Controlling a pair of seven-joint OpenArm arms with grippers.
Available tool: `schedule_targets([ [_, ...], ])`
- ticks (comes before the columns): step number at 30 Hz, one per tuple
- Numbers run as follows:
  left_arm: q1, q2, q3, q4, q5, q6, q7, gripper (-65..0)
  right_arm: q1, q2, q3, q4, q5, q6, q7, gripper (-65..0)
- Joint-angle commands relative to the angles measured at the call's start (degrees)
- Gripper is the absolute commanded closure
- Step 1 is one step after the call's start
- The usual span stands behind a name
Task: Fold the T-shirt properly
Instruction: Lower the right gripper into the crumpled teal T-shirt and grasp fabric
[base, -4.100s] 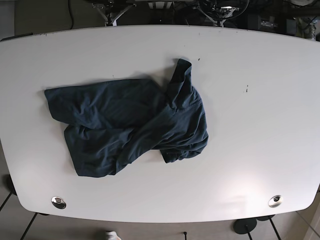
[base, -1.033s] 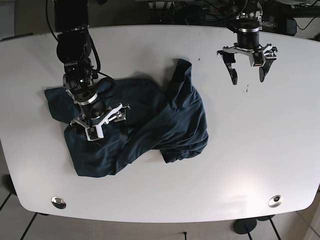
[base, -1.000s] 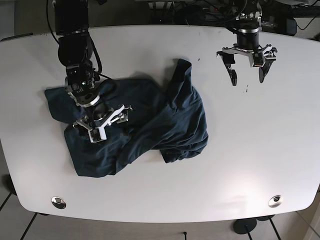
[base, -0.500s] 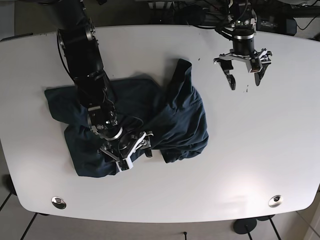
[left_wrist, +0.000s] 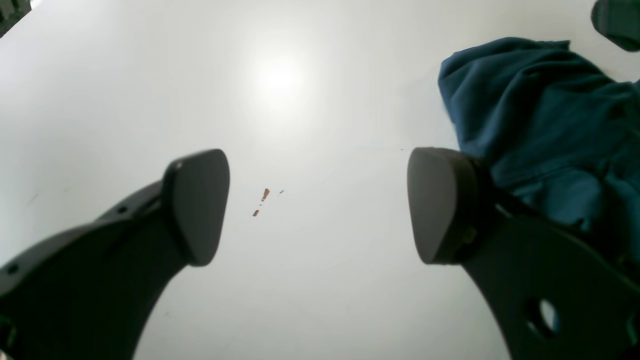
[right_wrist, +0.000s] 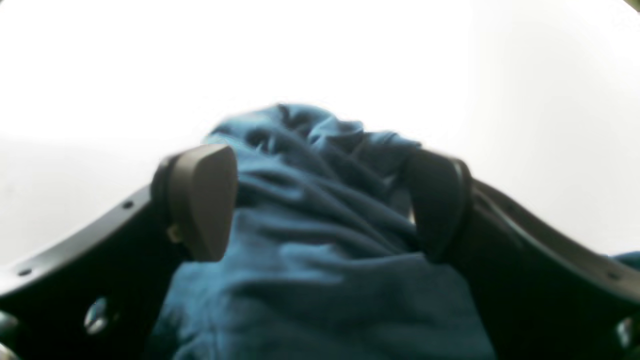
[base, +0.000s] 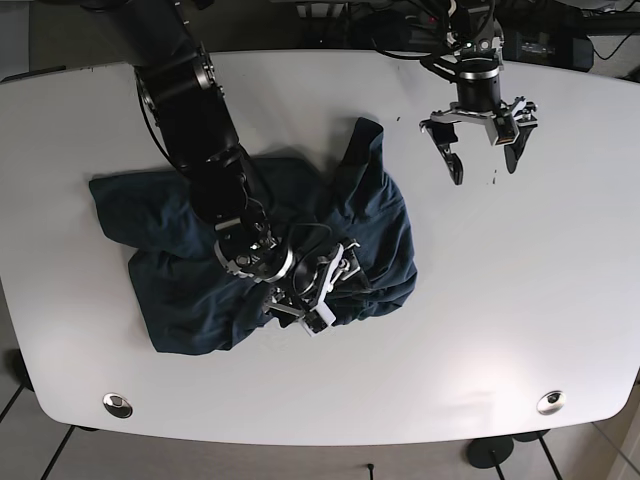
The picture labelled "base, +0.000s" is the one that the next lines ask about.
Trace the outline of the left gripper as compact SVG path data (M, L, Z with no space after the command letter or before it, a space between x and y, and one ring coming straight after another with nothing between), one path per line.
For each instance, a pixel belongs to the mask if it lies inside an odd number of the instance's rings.
M505 103L501 98L499 69L476 72L463 69L456 77L456 90L457 101L452 102L448 110L434 111L420 123L421 131L430 134L453 183L461 185L464 177L463 164L451 148L458 142L454 125L470 123L483 126L490 144L494 146L493 119L499 115L511 114L519 129L516 141L504 147L506 168L513 174L531 133L538 127L534 115L537 105L523 96L517 97L511 104Z

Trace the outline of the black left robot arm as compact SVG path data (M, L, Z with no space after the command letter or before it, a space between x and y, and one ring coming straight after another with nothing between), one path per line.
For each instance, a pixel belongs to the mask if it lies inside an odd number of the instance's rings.
M507 103L501 96L504 34L495 19L494 1L451 1L442 20L444 51L420 59L420 65L456 87L457 99L420 122L444 160L451 180L463 183L464 167L452 150L455 126L480 125L489 143L501 147L513 174L526 144L538 127L537 105L523 96Z

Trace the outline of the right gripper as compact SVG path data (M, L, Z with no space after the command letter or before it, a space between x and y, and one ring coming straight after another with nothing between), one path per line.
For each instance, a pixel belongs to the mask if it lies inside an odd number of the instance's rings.
M311 310L331 310L329 293L361 272L356 255L360 243L352 238L338 241L329 250L319 240L304 251L293 248L292 228L280 238L269 227L253 227L246 232L239 227L220 227L217 232L222 237L214 244L214 253L225 271L268 284L263 311L287 325L299 324L298 320Z

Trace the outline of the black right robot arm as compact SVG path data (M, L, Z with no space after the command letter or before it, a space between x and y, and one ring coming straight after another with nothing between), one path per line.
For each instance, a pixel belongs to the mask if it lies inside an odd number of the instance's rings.
M205 48L189 32L177 1L83 1L135 73L142 110L160 131L157 144L190 184L195 214L214 227L214 252L231 275L270 285L263 304L315 336L336 314L326 297L360 270L358 242L346 239L326 254L281 235L251 182L259 174L241 145Z

